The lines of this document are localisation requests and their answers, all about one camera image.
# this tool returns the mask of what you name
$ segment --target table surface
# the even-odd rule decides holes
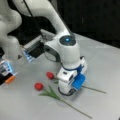
[[[86,57],[88,71],[84,86],[96,88],[107,94],[81,88],[71,97],[59,94],[58,85],[46,77],[47,71],[57,73],[59,63],[48,61],[41,55],[24,67],[16,80],[0,87],[0,120],[89,120],[69,106],[50,97],[38,96],[36,82],[45,89],[51,85],[56,93],[93,120],[118,120],[120,118],[120,49],[76,35],[81,56]]]

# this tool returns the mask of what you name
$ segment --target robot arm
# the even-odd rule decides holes
[[[7,0],[0,0],[0,2],[4,3],[6,10],[9,8]],[[22,14],[30,16],[30,13],[25,5],[25,0],[13,0],[13,2]],[[78,88],[76,87],[76,82],[74,81],[76,81],[79,74],[83,72],[83,68],[86,69],[86,67],[84,67],[86,64],[83,64],[86,63],[85,60],[80,59],[79,45],[72,32],[70,32],[48,0],[26,0],[26,3],[34,17],[46,17],[56,30],[57,34],[53,37],[53,40],[45,43],[44,51],[45,53],[55,56],[57,61],[61,62],[62,67],[57,75],[59,78],[59,91],[64,95],[71,95],[73,88]]]

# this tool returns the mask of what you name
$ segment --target green stem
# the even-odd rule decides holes
[[[89,116],[89,115],[87,115],[86,113],[84,113],[84,112],[82,112],[82,111],[80,111],[80,110],[76,109],[76,108],[75,108],[75,107],[73,107],[71,104],[67,103],[66,101],[64,101],[64,100],[62,100],[62,99],[60,99],[60,101],[61,101],[61,102],[63,102],[63,103],[65,103],[65,104],[66,104],[66,105],[68,105],[69,107],[73,108],[73,109],[74,109],[74,110],[76,110],[77,112],[79,112],[79,113],[81,113],[81,114],[85,115],[86,117],[88,117],[88,118],[92,119],[92,117],[91,117],[91,116]]]
[[[101,93],[107,94],[104,91],[101,91],[101,90],[98,90],[98,89],[94,89],[94,88],[90,88],[90,87],[86,87],[86,86],[82,86],[82,88],[86,88],[86,89],[90,89],[90,90],[94,90],[94,91],[97,91],[97,92],[101,92]]]

